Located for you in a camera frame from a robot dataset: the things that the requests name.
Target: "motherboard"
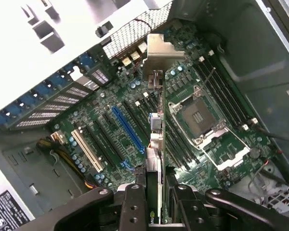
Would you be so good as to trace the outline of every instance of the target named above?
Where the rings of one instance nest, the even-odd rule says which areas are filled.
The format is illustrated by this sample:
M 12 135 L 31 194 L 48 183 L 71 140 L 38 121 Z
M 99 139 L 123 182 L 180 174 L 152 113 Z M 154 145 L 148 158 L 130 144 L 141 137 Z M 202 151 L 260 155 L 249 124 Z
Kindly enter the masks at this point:
M 162 33 L 177 51 L 185 51 L 184 61 L 165 74 L 166 165 L 175 167 L 179 182 L 200 192 L 227 189 L 275 151 L 266 136 L 249 127 L 253 112 L 219 60 L 222 49 L 213 51 L 192 23 Z M 143 41 L 139 49 L 145 46 Z M 134 182 L 134 168 L 144 163 L 150 145 L 152 113 L 158 111 L 158 92 L 144 81 L 146 53 L 139 49 L 116 61 L 117 76 L 109 84 L 49 125 L 64 137 L 81 172 L 114 191 Z M 239 155 L 235 165 L 226 164 Z

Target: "green circuit board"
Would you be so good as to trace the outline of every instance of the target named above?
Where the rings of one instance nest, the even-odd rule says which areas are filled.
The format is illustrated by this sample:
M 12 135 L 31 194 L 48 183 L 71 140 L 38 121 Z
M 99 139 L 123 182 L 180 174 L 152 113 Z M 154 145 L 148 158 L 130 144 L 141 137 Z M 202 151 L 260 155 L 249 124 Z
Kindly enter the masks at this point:
M 186 53 L 185 61 L 175 63 L 166 73 L 167 102 L 180 102 L 194 93 L 195 86 L 199 87 L 204 83 L 203 76 L 198 70 L 198 67 L 203 65 L 199 63 L 199 58 L 202 55 L 207 56 L 210 47 L 203 39 L 195 37 L 196 31 L 197 28 L 193 24 L 183 25 L 178 30 L 170 28 L 165 31 L 165 40 L 170 41 L 176 50 Z M 263 164 L 263 159 L 273 155 L 267 137 L 251 129 L 244 131 L 238 129 L 238 126 L 233 126 L 232 121 L 236 121 L 237 117 L 252 117 L 252 110 L 224 70 L 218 55 L 214 54 L 209 58 L 228 83 L 227 87 L 231 88 L 232 94 L 241 103 L 245 115 L 233 113 L 229 105 L 220 105 L 215 90 L 204 85 L 202 90 L 205 97 L 202 100 L 206 108 L 216 121 L 224 119 L 227 126 L 245 144 L 250 148 L 256 148 L 261 158 L 253 159 L 246 155 L 244 162 L 239 166 L 218 171 L 201 150 L 189 144 L 167 109 L 166 163 L 176 167 L 179 182 L 194 185 L 201 192 L 212 187 L 229 187 L 249 173 L 256 171 Z M 87 129 L 83 136 L 105 165 L 103 172 L 99 173 L 103 175 L 103 178 L 97 177 L 98 183 L 112 190 L 116 190 L 123 183 L 134 182 L 133 168 L 144 163 L 144 154 L 139 148 L 139 142 L 135 142 L 135 137 L 122 126 L 113 108 L 116 107 L 116 110 L 120 111 L 142 147 L 147 147 L 150 140 L 149 114 L 157 111 L 157 93 L 150 91 L 147 87 L 148 83 L 142 80 L 143 72 L 138 64 L 134 62 L 127 67 L 122 65 L 110 84 L 101 87 L 77 106 L 55 119 L 49 126 L 52 131 L 56 131 L 54 125 L 58 124 L 59 130 L 67 139 L 71 137 L 71 131 L 78 129 L 79 126 Z M 185 126 L 188 130 L 189 127 L 184 124 L 184 117 L 178 115 L 178 118 L 183 127 Z M 208 145 L 206 151 L 216 163 L 222 163 L 234 158 L 234 155 L 242 148 L 242 143 L 231 133 L 227 133 Z M 89 173 L 93 166 L 82 150 L 77 145 L 72 146 L 72 143 L 69 143 L 68 149 L 71 155 L 75 154 L 78 157 L 86 173 Z

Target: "white pci slot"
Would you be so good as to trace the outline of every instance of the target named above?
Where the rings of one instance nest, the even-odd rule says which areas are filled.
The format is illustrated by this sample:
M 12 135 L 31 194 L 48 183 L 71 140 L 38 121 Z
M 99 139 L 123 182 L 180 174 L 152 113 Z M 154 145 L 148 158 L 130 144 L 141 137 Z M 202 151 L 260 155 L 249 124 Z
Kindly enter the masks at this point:
M 90 162 L 93 164 L 97 172 L 101 172 L 104 169 L 102 163 L 98 160 L 95 152 L 90 148 L 88 143 L 85 141 L 81 133 L 76 129 L 71 132 L 72 136 L 76 142 L 80 145 L 81 149 L 84 151 Z

